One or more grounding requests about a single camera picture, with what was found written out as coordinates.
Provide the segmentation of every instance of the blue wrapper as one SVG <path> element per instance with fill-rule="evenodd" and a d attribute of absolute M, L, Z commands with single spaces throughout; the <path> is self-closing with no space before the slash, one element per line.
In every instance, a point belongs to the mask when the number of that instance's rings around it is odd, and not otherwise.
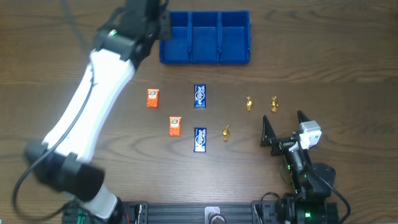
<path fill-rule="evenodd" d="M 195 108 L 206 108 L 206 85 L 195 85 Z"/>
<path fill-rule="evenodd" d="M 195 128 L 193 152 L 206 152 L 206 128 Z"/>

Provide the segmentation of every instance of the orange tic tac box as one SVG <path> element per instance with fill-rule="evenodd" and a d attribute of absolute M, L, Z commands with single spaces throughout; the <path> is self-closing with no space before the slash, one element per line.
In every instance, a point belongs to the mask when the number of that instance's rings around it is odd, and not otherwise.
<path fill-rule="evenodd" d="M 181 117 L 170 117 L 169 135 L 170 137 L 180 137 Z"/>
<path fill-rule="evenodd" d="M 157 108 L 159 105 L 159 90 L 148 89 L 147 108 Z"/>

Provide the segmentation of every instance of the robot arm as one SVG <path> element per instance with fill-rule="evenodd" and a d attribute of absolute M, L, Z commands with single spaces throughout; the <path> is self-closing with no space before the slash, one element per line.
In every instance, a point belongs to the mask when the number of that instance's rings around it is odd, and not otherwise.
<path fill-rule="evenodd" d="M 160 5 L 160 0 L 127 0 L 125 8 L 115 11 L 97 30 L 90 63 L 60 121 L 42 143 L 30 142 L 25 149 L 31 165 L 28 170 L 33 170 L 42 184 L 71 196 L 107 223 L 119 223 L 123 207 L 104 185 L 104 171 L 91 166 L 90 161 L 102 125 L 121 90 L 150 54 L 154 41 L 171 36 L 166 5 Z M 120 24 L 113 25 L 120 13 L 124 13 Z M 17 213 L 18 188 L 13 196 Z"/>

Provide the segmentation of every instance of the wood grain tabletop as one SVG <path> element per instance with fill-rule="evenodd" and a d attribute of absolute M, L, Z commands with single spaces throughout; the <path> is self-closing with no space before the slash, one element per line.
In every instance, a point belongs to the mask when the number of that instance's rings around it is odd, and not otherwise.
<path fill-rule="evenodd" d="M 124 1 L 70 1 L 88 40 Z M 262 117 L 278 136 L 298 129 L 302 110 L 322 127 L 312 162 L 336 170 L 335 188 L 351 204 L 346 223 L 398 222 L 398 1 L 170 0 L 170 10 L 248 10 L 247 65 L 164 65 L 159 43 L 120 94 L 96 145 L 93 164 L 122 200 L 251 202 L 292 192 L 282 157 L 259 146 Z M 11 192 L 27 168 L 26 142 L 43 139 L 71 100 L 86 67 L 84 51 L 59 1 L 0 1 L 0 220 L 24 223 Z M 193 108 L 193 85 L 206 83 L 208 105 Z M 159 109 L 146 108 L 148 88 Z M 254 106 L 246 111 L 246 95 Z M 271 114 L 272 96 L 279 109 Z M 170 138 L 169 116 L 182 117 Z M 223 142 L 227 124 L 230 137 Z M 207 153 L 193 153 L 193 129 L 208 131 Z M 32 175 L 21 208 L 45 215 L 67 200 Z M 340 216 L 344 205 L 337 197 Z M 60 216 L 46 223 L 60 223 Z"/>

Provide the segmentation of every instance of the blue bin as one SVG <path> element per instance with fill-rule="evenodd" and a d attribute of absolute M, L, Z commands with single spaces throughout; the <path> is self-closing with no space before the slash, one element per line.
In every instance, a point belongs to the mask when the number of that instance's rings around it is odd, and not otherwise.
<path fill-rule="evenodd" d="M 173 37 L 160 41 L 162 63 L 249 63 L 248 11 L 174 11 L 170 16 Z"/>

